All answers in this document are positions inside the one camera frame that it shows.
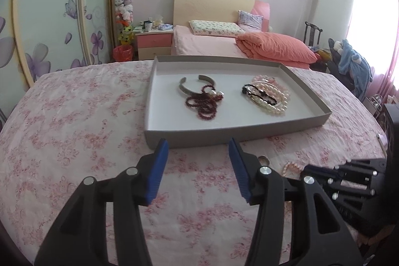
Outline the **person's right hand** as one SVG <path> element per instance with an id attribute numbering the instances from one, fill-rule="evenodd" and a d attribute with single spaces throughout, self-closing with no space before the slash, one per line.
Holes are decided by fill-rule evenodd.
<path id="1" fill-rule="evenodd" d="M 379 245 L 382 243 L 382 241 L 389 238 L 395 230 L 395 225 L 387 225 L 383 227 L 376 235 L 372 237 L 366 237 L 359 231 L 355 230 L 351 225 L 346 225 L 363 258 L 363 265 L 368 265 L 372 259 L 375 258 Z"/>

